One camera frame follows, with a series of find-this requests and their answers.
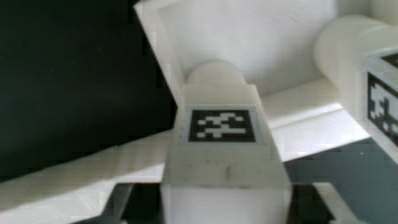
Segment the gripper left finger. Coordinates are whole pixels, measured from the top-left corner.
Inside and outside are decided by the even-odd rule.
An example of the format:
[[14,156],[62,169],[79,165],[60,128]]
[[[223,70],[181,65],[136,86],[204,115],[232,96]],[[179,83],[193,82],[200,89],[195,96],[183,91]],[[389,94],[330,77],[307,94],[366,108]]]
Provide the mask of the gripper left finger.
[[163,224],[159,185],[117,184],[99,215],[76,224]]

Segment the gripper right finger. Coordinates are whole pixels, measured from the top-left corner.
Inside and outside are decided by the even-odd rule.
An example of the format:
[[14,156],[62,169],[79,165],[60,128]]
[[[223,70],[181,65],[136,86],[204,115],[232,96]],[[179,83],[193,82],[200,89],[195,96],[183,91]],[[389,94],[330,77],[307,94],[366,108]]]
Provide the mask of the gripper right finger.
[[330,183],[293,185],[289,224],[367,224],[357,218]]

